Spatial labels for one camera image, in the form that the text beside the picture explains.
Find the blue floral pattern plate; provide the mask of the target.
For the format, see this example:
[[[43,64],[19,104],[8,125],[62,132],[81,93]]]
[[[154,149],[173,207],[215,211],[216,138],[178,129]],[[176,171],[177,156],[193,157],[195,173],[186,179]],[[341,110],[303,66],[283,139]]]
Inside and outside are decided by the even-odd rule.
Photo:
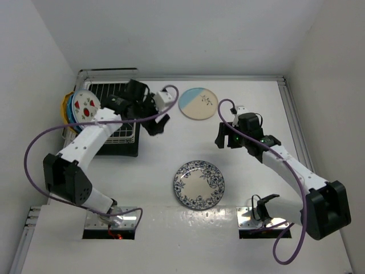
[[[216,206],[222,199],[225,180],[214,164],[193,160],[177,170],[173,190],[177,200],[186,208],[205,211]]]

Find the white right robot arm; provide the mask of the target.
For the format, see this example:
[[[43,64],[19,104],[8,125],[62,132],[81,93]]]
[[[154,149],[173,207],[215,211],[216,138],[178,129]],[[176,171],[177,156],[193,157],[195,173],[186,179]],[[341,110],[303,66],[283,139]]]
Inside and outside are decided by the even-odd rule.
[[[297,161],[276,137],[264,134],[255,113],[236,115],[233,122],[220,122],[215,144],[218,148],[246,148],[249,155],[277,173],[301,198],[298,204],[279,194],[261,198],[252,210],[258,221],[279,217],[301,225],[315,240],[351,223],[345,186],[316,175]]]

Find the blue polka dot plate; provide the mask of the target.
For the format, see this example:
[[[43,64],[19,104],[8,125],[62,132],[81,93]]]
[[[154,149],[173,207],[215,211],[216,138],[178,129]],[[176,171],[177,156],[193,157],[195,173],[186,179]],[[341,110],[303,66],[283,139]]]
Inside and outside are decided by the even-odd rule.
[[[66,115],[69,123],[76,123],[73,112],[72,112],[72,99],[73,99],[74,93],[72,92],[70,96],[67,99],[66,102]],[[76,134],[79,134],[81,132],[81,128],[79,126],[74,126],[73,131]]]

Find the white watermelon pattern plate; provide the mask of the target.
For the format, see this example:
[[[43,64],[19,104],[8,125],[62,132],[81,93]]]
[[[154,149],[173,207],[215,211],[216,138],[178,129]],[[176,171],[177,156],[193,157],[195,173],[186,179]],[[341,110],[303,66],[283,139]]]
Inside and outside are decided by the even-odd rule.
[[[90,122],[100,108],[100,100],[89,90],[78,90],[72,97],[71,107],[77,123]]]

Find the blue and beige plate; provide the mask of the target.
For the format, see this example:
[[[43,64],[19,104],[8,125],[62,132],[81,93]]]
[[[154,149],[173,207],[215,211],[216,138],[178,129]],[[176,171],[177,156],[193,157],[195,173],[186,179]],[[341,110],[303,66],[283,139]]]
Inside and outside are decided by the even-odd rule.
[[[186,90],[178,101],[180,111],[193,120],[206,120],[217,111],[218,98],[212,91],[195,87]]]

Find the yellow polka dot plate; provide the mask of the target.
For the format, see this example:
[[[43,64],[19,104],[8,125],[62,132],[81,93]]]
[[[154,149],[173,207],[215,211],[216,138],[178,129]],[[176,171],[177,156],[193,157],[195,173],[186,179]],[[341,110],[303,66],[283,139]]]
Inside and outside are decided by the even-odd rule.
[[[73,94],[74,94],[73,91],[66,94],[60,103],[60,117],[64,124],[69,124],[69,120],[67,117],[67,102]]]

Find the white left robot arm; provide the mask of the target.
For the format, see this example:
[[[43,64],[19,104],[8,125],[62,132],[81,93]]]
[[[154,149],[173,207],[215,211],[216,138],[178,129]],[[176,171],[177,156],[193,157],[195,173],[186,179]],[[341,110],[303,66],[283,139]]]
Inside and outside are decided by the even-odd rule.
[[[149,87],[130,80],[124,91],[110,95],[89,125],[56,155],[43,160],[46,189],[53,197],[100,216],[119,215],[117,202],[98,191],[87,177],[88,166],[107,139],[124,124],[138,123],[150,136],[161,134],[169,120],[169,111],[178,95],[168,92],[170,85],[152,93]]]

